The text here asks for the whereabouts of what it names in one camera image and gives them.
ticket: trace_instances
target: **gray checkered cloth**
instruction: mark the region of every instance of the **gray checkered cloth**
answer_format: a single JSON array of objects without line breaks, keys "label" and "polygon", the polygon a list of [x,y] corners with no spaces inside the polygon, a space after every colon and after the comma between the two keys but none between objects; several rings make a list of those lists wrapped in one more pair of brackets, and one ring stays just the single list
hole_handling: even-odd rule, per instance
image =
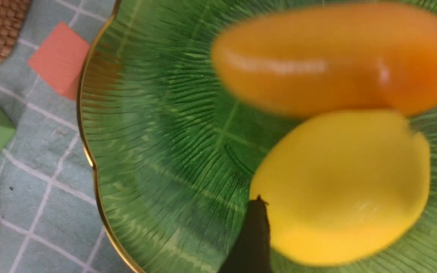
[{"label": "gray checkered cloth", "polygon": [[17,127],[0,154],[0,273],[127,273],[97,212],[75,103],[27,64],[61,21],[89,43],[114,0],[33,0],[0,65],[0,107]]}]

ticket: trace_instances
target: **orange square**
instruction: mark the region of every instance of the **orange square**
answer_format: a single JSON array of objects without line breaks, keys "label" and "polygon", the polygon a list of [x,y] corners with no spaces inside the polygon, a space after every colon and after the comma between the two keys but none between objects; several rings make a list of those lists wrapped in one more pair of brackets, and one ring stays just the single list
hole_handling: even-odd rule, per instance
[{"label": "orange square", "polygon": [[64,22],[59,23],[28,60],[59,95],[77,99],[77,88],[89,44]]}]

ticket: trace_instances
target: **yellow fruit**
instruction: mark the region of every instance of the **yellow fruit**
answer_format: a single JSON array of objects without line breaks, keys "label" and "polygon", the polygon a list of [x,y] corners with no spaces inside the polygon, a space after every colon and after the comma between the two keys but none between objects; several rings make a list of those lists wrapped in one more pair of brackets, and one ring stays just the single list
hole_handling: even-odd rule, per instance
[{"label": "yellow fruit", "polygon": [[309,119],[261,163],[250,187],[269,205],[271,245],[312,266],[381,251],[418,220],[430,150],[401,114],[357,110]]}]

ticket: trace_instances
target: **green plate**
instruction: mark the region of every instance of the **green plate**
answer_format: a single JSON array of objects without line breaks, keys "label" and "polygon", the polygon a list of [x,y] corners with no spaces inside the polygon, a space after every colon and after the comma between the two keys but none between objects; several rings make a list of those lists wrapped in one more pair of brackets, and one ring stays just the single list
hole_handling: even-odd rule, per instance
[{"label": "green plate", "polygon": [[[437,14],[437,1],[412,2]],[[136,272],[216,272],[241,229],[252,173],[300,121],[233,99],[210,66],[232,22],[313,0],[122,0],[89,53],[78,103],[111,241]],[[341,268],[272,251],[276,273],[437,273],[437,108],[413,119],[432,145],[432,190],[395,245]]]}]

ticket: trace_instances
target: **orange pepper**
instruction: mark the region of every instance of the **orange pepper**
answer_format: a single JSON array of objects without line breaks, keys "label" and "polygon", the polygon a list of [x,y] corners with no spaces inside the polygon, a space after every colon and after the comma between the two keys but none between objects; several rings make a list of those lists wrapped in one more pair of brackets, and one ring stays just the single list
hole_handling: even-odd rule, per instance
[{"label": "orange pepper", "polygon": [[212,64],[243,102],[287,116],[437,105],[437,16],[400,3],[309,7],[231,26]]}]

